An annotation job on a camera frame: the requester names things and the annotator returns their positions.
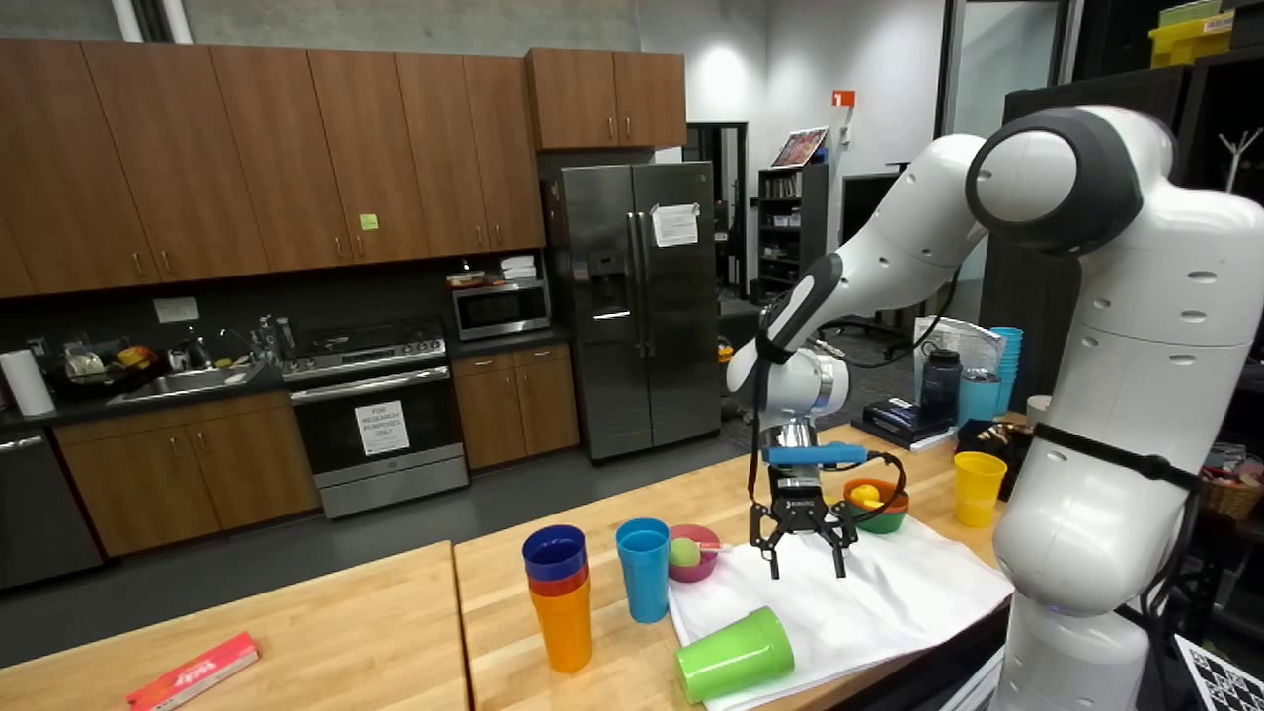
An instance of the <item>lower cabinet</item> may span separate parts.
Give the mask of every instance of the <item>lower cabinet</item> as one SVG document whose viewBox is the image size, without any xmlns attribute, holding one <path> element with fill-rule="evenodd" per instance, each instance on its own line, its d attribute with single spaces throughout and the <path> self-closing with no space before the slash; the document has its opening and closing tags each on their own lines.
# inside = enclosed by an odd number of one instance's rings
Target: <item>lower cabinet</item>
<svg viewBox="0 0 1264 711">
<path fill-rule="evenodd" d="M 315 511 L 282 393 L 54 427 L 112 557 Z"/>
<path fill-rule="evenodd" d="M 582 442 L 568 348 L 522 348 L 453 359 L 469 472 Z"/>
</svg>

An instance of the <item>stainless steel refrigerator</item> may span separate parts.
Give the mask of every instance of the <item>stainless steel refrigerator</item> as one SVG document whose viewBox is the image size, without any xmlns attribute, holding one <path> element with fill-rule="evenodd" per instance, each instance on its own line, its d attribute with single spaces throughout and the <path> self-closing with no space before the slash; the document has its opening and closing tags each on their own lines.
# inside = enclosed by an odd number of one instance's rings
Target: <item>stainless steel refrigerator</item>
<svg viewBox="0 0 1264 711">
<path fill-rule="evenodd" d="M 719 430 L 712 168 L 561 168 L 544 201 L 587 460 Z"/>
</svg>

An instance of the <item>towel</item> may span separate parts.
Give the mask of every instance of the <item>towel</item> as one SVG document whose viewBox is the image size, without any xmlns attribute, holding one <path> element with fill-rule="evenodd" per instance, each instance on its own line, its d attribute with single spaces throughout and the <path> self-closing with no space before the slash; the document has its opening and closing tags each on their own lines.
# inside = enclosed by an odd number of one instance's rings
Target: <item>towel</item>
<svg viewBox="0 0 1264 711">
<path fill-rule="evenodd" d="M 793 673 L 708 707 L 760 707 L 807 689 L 857 677 L 886 661 L 935 647 L 973 627 L 1013 598 L 1013 582 L 973 551 L 905 518 L 890 538 L 860 534 L 844 552 L 844 576 L 835 576 L 828 544 L 818 534 L 791 534 L 777 544 L 781 582 L 760 551 L 722 551 L 716 572 L 701 584 L 668 588 L 678 644 L 774 609 L 791 634 Z"/>
</svg>

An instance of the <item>table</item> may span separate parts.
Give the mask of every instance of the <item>table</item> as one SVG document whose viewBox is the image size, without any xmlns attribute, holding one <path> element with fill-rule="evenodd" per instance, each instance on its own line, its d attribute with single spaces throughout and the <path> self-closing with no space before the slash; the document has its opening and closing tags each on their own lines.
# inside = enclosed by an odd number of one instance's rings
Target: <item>table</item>
<svg viewBox="0 0 1264 711">
<path fill-rule="evenodd" d="M 864 442 L 890 449 L 886 442 L 839 427 L 823 442 Z M 964 543 L 982 563 L 994 564 L 992 528 L 960 528 L 951 521 L 951 447 L 935 449 L 897 449 L 909 472 L 911 518 Z M 827 474 L 827 499 L 841 494 L 841 477 Z M 631 626 L 623 609 L 623 582 L 612 534 L 628 518 L 701 521 L 712 524 L 726 544 L 748 543 L 748 460 L 716 464 L 644 490 L 628 490 L 594 506 L 577 506 L 528 524 L 514 524 L 491 538 L 458 544 L 462 582 L 462 626 L 474 707 L 691 707 L 682 680 L 674 673 L 674 627 Z M 587 538 L 587 584 L 594 584 L 594 661 L 577 677 L 549 673 L 537 617 L 524 594 L 522 543 L 553 521 L 582 524 Z M 880 664 L 857 680 L 827 690 L 807 690 L 781 707 L 835 707 L 839 700 L 891 677 L 909 661 Z"/>
<path fill-rule="evenodd" d="M 466 707 L 450 544 L 204 609 L 0 673 L 0 707 L 127 707 L 127 690 L 253 634 L 261 657 L 192 700 L 217 707 Z"/>
</svg>

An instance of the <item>plastic cup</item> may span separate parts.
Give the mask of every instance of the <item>plastic cup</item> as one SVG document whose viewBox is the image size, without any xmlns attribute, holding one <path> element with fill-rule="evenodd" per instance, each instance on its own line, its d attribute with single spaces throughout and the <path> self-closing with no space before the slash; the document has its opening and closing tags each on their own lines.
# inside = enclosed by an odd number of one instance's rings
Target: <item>plastic cup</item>
<svg viewBox="0 0 1264 711">
<path fill-rule="evenodd" d="M 631 518 L 615 534 L 628 613 L 637 626 L 668 617 L 670 528 L 654 518 Z"/>
<path fill-rule="evenodd" d="M 582 673 L 594 657 L 583 534 L 574 524 L 537 528 L 524 538 L 522 563 L 549 668 Z"/>
<path fill-rule="evenodd" d="M 967 528 L 992 524 L 999 484 L 1013 465 L 986 449 L 960 449 L 951 465 L 955 465 L 955 521 Z"/>
<path fill-rule="evenodd" d="M 691 700 L 736 697 L 793 673 L 793 647 L 770 609 L 678 647 L 678 673 Z"/>
</svg>

